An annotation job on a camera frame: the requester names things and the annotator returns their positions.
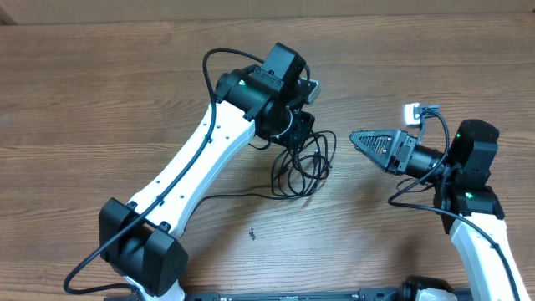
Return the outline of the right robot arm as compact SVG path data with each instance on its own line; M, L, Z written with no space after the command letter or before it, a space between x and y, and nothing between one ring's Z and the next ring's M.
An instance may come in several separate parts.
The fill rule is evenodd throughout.
M407 175L435 190L428 209L441 216L459 253L475 300L527 300L512 256L505 213L487 185L499 131L482 120L464 120L447 150L424 147L404 130L359 130L349 139L382 171Z

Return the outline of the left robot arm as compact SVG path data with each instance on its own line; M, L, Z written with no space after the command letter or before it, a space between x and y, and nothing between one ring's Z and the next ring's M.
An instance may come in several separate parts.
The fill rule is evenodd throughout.
M188 255L178 242L201 198L223 167L254 137L292 153L312 134L318 82L305 60L276 43L265 59L206 84L202 122L164 170L123 204L109 199L99 213L101 257L121 276L132 300L182 300Z

